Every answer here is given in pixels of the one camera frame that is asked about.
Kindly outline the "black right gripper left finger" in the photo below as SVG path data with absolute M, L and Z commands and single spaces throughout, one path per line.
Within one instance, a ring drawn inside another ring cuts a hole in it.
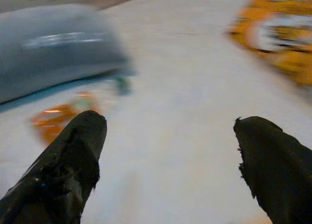
M 78 224 L 99 181 L 107 121 L 75 116 L 0 201 L 3 224 Z

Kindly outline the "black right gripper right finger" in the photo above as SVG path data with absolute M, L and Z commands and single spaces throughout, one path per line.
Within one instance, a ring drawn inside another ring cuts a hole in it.
M 273 224 L 312 222 L 312 151 L 270 120 L 238 118 L 233 127 L 242 178 Z

